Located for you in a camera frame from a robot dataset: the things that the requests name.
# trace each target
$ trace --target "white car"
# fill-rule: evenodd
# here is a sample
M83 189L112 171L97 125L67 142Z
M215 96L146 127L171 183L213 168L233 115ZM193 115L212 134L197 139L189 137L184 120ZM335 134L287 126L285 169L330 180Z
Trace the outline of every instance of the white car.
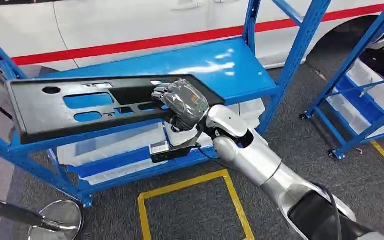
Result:
M287 2L304 15L311 0ZM64 71L240 35L247 5L248 0L0 0L0 46L19 65ZM384 0L332 0L306 54L338 26L363 31L383 8ZM298 30L271 1L261 1L255 43L266 68L284 64Z

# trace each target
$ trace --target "yellow tape square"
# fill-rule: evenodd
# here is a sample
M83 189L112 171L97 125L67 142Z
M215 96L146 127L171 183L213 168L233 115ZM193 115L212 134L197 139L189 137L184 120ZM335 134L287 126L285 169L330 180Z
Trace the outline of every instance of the yellow tape square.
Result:
M216 178L223 178L227 189L229 191L231 200L236 209L237 216L239 217L240 223L242 224L243 231L247 240L254 240L254 234L251 230L250 223L248 222L247 216L245 215L244 209L242 207L241 201L239 200L238 194L236 193L235 187L233 185L232 179L229 175L229 172L226 169L215 171L206 175L198 176L186 181L181 181L174 183L168 186L160 187L151 191L142 192L137 198L139 206L139 216L140 224L142 226L143 239L151 239L150 225L148 222L147 209L145 207L145 200L153 197L157 197L163 194L168 194L174 191L178 191L184 188L191 187L200 183L208 182Z

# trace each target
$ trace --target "round hole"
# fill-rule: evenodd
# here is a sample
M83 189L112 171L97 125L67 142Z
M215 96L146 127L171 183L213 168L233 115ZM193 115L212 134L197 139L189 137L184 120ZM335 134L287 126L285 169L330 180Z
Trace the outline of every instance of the round hole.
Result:
M56 86L47 86L47 87L44 87L42 91L46 94L57 94L61 92L61 88Z

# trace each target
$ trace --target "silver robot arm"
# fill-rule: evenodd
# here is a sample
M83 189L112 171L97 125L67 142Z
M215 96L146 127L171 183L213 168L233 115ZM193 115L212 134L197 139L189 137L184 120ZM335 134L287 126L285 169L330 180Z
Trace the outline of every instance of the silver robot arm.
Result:
M154 163L187 155L199 147L197 140L205 132L221 160L268 196L293 235L311 240L384 240L381 234L356 223L353 211L327 189L283 164L239 115L223 105L210 107L206 97L185 79L159 85L152 98L174 113L168 119L174 132L189 131L195 125L198 130L187 142L151 155Z
M205 117L206 133L222 161L234 166L260 188L280 211L293 235L302 239L337 239L330 197L282 163L254 129L229 108L216 105ZM356 223L351 209L334 197L340 214L342 239L384 240Z

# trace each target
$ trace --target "floor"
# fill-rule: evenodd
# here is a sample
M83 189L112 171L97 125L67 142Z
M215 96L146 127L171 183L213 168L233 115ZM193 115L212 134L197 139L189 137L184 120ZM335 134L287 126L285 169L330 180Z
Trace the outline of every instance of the floor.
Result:
M371 145L352 149L345 161L327 155L335 144L316 120L298 118L338 69L350 50L321 43L296 73L294 81L264 135L283 161L304 178L327 186L354 210L358 221L384 234L384 157ZM281 70L270 71L276 77ZM384 147L384 139L378 143ZM48 164L44 154L34 156ZM80 239L143 238L138 209L140 193L222 169L206 162L150 179L94 194L93 207L85 210ZM291 239L280 214L244 177L229 171L238 199L256 239ZM145 201L150 234L154 239L244 239L246 231L236 213L229 190L216 178ZM66 198L58 191L16 168L7 200L40 210ZM28 227L2 220L0 239L26 239Z

